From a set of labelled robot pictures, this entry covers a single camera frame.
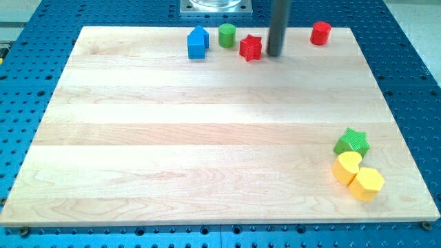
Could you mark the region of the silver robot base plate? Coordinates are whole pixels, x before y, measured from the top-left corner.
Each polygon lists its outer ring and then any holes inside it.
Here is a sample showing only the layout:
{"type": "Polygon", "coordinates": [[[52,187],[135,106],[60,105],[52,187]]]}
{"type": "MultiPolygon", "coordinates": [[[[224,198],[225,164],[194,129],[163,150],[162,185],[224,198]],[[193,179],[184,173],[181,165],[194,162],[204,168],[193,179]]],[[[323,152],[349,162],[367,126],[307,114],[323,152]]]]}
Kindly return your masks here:
{"type": "Polygon", "coordinates": [[[179,9],[188,16],[253,13],[251,0],[180,0],[179,9]]]}

